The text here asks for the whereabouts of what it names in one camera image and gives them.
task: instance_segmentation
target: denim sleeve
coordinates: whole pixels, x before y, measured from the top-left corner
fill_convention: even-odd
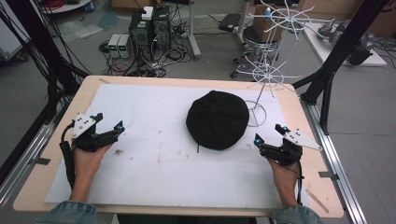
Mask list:
[[[293,206],[274,212],[273,219],[280,223],[322,224],[320,217],[312,209],[305,206]]]
[[[36,218],[38,223],[98,223],[96,208],[89,203],[65,201],[58,204],[47,214]]]

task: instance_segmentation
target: wooden table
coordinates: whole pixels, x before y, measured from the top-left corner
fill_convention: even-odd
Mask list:
[[[37,164],[25,182],[20,194],[14,202],[18,211],[49,211],[56,204],[45,203],[47,192],[55,177],[58,165],[62,159],[59,149],[64,127],[75,119],[78,112],[84,113],[90,106],[96,90],[101,84],[128,84],[148,86],[171,86],[189,88],[224,88],[246,90],[259,90],[261,85],[252,86],[251,82],[192,80],[172,78],[142,78],[142,77],[86,77],[76,97],[64,114],[48,145],[41,157],[50,159],[48,165]],[[300,101],[294,91],[285,87],[273,87],[283,113],[286,125],[295,130],[299,128],[314,139]],[[337,193],[330,178],[322,178],[318,172],[326,172],[327,168],[319,151],[304,149],[301,159],[304,169],[304,185],[310,201],[310,206],[321,217],[341,217],[344,214]],[[238,216],[238,217],[268,217],[271,209],[250,208],[194,208],[194,207],[163,207],[163,206],[122,206],[122,205],[97,205],[101,213],[129,213],[129,214],[158,214],[158,215],[185,215],[185,216]]]

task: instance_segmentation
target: table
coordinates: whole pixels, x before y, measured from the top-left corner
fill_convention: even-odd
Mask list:
[[[249,4],[249,0],[242,0],[242,8],[241,8],[241,19],[238,25],[238,28],[236,30],[237,36],[239,37],[239,39],[241,40],[241,42],[243,43],[244,41],[242,40],[242,32],[244,30],[244,26],[245,26],[245,19],[246,19],[246,15],[248,14],[248,4]],[[191,45],[191,49],[194,55],[194,59],[197,60],[199,58],[201,58],[201,51],[199,50],[197,41],[195,39],[194,36],[194,0],[190,0],[189,1],[189,7],[190,7],[190,28],[189,28],[189,41],[190,41],[190,45]]]
[[[317,31],[323,24],[320,23],[312,23],[309,25],[313,30]],[[324,63],[327,57],[329,57],[332,48],[334,47],[333,44],[329,42],[327,39],[318,39],[317,34],[315,34],[310,29],[305,29],[304,34],[307,37],[309,43],[311,44],[312,48],[314,49],[315,53],[318,55],[320,61]],[[359,66],[373,66],[373,67],[380,67],[380,66],[387,66],[387,63],[373,50],[370,50],[373,53],[366,61],[364,61]]]
[[[260,85],[252,86],[251,82],[216,81],[216,80],[192,80],[172,78],[142,78],[142,77],[86,77],[75,99],[64,114],[63,119],[49,140],[41,158],[50,159],[48,165],[37,164],[25,182],[20,194],[14,202],[14,208],[18,211],[49,211],[56,203],[44,203],[49,191],[58,164],[62,159],[59,149],[64,127],[70,120],[76,117],[77,112],[85,112],[89,107],[96,90],[101,84],[127,84],[139,86],[170,86],[189,88],[224,88],[247,90],[259,90]],[[313,138],[308,121],[300,105],[295,92],[285,87],[273,87],[283,112],[286,125],[295,130],[299,128]],[[330,178],[321,178],[318,172],[327,171],[321,158],[320,152],[307,149],[302,157],[304,168],[304,184],[311,207],[321,217],[341,217],[344,214],[337,193]],[[101,213],[128,213],[128,214],[158,214],[158,215],[185,215],[185,216],[240,216],[240,217],[268,217],[273,209],[249,209],[249,208],[206,208],[206,207],[164,207],[164,206],[121,206],[121,205],[97,205]]]

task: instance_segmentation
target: human hand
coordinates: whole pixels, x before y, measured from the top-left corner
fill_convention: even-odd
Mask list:
[[[100,163],[105,153],[112,145],[99,148],[95,152],[88,152],[79,148],[75,149],[76,180],[70,195],[71,201],[86,202],[93,178],[99,170]]]
[[[283,208],[297,206],[294,189],[297,183],[297,163],[280,166],[275,161],[268,160],[271,165],[274,183]]]

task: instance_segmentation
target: black beanie hat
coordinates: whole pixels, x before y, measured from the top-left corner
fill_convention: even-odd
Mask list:
[[[199,145],[223,150],[244,135],[248,118],[248,106],[239,96],[211,91],[192,103],[186,124]]]

